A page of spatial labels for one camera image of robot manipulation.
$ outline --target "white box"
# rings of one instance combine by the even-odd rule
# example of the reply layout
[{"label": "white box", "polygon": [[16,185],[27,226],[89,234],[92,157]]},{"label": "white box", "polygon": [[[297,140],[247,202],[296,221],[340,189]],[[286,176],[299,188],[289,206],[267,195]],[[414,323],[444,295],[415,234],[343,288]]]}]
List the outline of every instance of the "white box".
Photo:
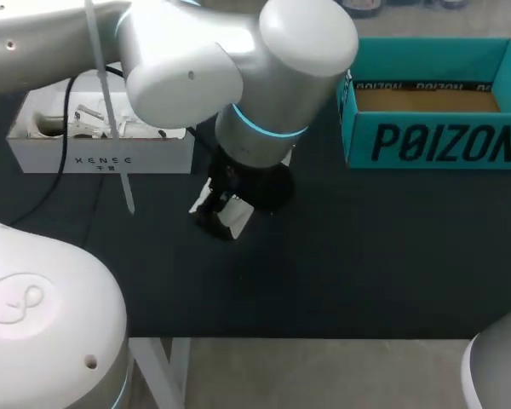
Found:
[{"label": "white box", "polygon": [[[72,89],[65,173],[118,173],[118,164],[128,173],[190,173],[194,143],[192,135],[186,130],[164,130],[167,138],[163,138],[158,133],[159,129],[143,124],[130,107],[123,79],[112,74],[108,74],[108,83],[120,135],[122,127],[124,129],[127,124],[127,130],[144,130],[143,137],[126,132],[120,138],[119,152],[116,152],[108,133],[108,139],[72,137],[71,124],[80,104],[99,112],[106,120],[106,106],[100,81],[95,74],[95,71],[82,74]],[[12,125],[7,141],[25,173],[56,173],[59,169],[66,85],[67,81],[63,81],[31,91]],[[29,127],[34,129],[31,123],[35,123],[33,118],[37,112],[46,117],[55,117],[59,132],[49,133],[56,137],[29,133]]]}]

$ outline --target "cardboard bottom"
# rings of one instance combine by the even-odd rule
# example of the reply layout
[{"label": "cardboard bottom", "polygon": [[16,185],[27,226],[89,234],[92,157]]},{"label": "cardboard bottom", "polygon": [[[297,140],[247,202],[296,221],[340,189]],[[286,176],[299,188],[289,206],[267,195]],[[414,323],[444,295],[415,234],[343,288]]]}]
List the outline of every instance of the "cardboard bottom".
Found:
[{"label": "cardboard bottom", "polygon": [[362,112],[500,112],[491,92],[454,89],[356,89]]}]

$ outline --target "white storage box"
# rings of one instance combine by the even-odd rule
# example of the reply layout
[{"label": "white storage box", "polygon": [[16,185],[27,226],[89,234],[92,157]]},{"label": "white storage box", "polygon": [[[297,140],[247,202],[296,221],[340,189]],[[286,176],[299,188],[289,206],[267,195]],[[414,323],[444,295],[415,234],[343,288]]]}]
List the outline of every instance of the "white storage box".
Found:
[{"label": "white storage box", "polygon": [[[65,173],[190,173],[194,139],[185,129],[160,130],[133,113],[122,78],[108,74],[120,134],[116,152],[96,72],[74,84],[69,104]],[[56,173],[62,152],[67,81],[30,92],[7,140],[25,173]]]}]

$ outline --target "white cable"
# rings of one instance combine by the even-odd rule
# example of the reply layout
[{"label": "white cable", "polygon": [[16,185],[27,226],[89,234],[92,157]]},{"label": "white cable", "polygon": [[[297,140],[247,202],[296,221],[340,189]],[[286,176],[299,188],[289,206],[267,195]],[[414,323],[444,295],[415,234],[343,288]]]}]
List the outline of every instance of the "white cable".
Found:
[{"label": "white cable", "polygon": [[[100,79],[100,84],[102,85],[102,93],[104,94],[106,112],[108,114],[108,121],[110,122],[113,147],[116,151],[116,154],[119,155],[121,153],[121,146],[119,145],[118,124],[116,123],[116,117],[113,114],[112,97],[110,96],[110,87],[108,87],[108,81],[106,78],[106,66],[104,64],[104,57],[102,56],[99,28],[96,22],[95,9],[92,0],[85,0],[85,15],[87,16],[89,35],[91,37],[91,43],[93,44],[93,54],[95,55],[97,75]],[[133,194],[130,190],[129,177],[127,176],[127,172],[124,171],[124,167],[122,165],[119,165],[119,174],[121,175],[121,183],[123,184],[123,191],[125,193],[127,207],[129,207],[130,213],[134,215],[135,201],[133,200]]]}]

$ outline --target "screw hole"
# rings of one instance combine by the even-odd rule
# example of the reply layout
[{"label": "screw hole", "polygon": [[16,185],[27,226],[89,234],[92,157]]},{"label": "screw hole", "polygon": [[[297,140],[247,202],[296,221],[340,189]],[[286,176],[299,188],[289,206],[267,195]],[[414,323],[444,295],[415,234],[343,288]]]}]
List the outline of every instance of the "screw hole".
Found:
[{"label": "screw hole", "polygon": [[97,367],[96,357],[94,355],[85,356],[85,366],[87,366],[91,370],[96,369]]}]

